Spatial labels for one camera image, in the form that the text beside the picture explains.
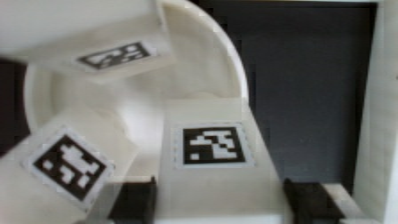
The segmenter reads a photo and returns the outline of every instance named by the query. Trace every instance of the white object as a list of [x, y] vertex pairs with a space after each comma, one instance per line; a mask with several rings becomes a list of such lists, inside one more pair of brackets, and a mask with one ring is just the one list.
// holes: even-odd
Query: white object
[[0, 54], [95, 82], [172, 62], [156, 0], [1, 1]]
[[[200, 150], [211, 152], [211, 147], [190, 144], [190, 139], [207, 130], [220, 133], [238, 129], [246, 139], [238, 139], [238, 133], [225, 138], [234, 143], [227, 149], [239, 154], [243, 148], [238, 145], [243, 141], [248, 143], [250, 154], [241, 155], [241, 160], [218, 158], [214, 153], [213, 156], [202, 153], [200, 159], [191, 160], [190, 153], [200, 153]], [[175, 167], [175, 153], [181, 150], [175, 138], [181, 135], [183, 163], [193, 163], [193, 167]], [[246, 102], [239, 98], [170, 101], [163, 136], [156, 223], [291, 223], [282, 185]], [[213, 145], [220, 143], [220, 139], [209, 139]], [[241, 166], [250, 160], [255, 165]], [[207, 168], [209, 164], [223, 166]]]
[[85, 105], [119, 124], [140, 148], [133, 176], [158, 175], [163, 136], [163, 102], [174, 98], [246, 99], [241, 62], [225, 33], [197, 6], [161, 2], [177, 63], [145, 75], [95, 85], [30, 66], [24, 80], [24, 110], [35, 131], [56, 113]]
[[72, 108], [0, 159], [0, 223], [71, 224], [108, 182], [120, 182], [136, 149], [113, 124]]
[[332, 201], [342, 212], [344, 219], [339, 220], [341, 224], [378, 224], [378, 222], [364, 214], [351, 196], [344, 190], [341, 184], [321, 184], [321, 187], [328, 193]]
[[398, 2], [380, 1], [364, 100], [353, 199], [382, 224], [398, 223]]

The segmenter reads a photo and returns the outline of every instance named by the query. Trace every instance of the printed square tag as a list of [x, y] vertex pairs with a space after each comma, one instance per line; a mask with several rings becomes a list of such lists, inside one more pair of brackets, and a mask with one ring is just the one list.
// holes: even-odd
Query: printed square tag
[[42, 183], [88, 210], [113, 164], [69, 128], [62, 128], [23, 161]]
[[142, 42], [119, 46], [78, 58], [78, 62], [94, 70], [103, 70], [152, 56]]
[[239, 123], [188, 125], [177, 129], [175, 166], [179, 168], [254, 166]]

